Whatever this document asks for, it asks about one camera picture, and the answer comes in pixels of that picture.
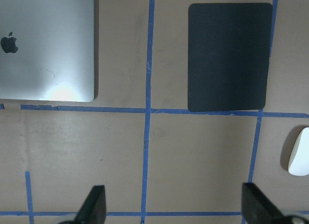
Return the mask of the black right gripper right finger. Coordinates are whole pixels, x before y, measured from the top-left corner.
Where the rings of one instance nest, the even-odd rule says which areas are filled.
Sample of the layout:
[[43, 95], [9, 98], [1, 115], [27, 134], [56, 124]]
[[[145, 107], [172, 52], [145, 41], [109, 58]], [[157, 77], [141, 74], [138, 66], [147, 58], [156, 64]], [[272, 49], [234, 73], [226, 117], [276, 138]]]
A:
[[243, 183], [241, 213], [248, 224], [272, 224], [284, 218], [283, 213], [254, 183]]

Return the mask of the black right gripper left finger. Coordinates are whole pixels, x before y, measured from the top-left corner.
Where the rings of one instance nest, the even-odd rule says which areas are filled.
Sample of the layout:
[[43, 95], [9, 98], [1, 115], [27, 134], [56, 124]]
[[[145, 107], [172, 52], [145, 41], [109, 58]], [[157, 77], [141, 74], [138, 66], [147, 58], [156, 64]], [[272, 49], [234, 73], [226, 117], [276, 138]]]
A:
[[92, 187], [75, 217], [76, 224], [103, 224], [106, 220], [106, 195], [104, 185]]

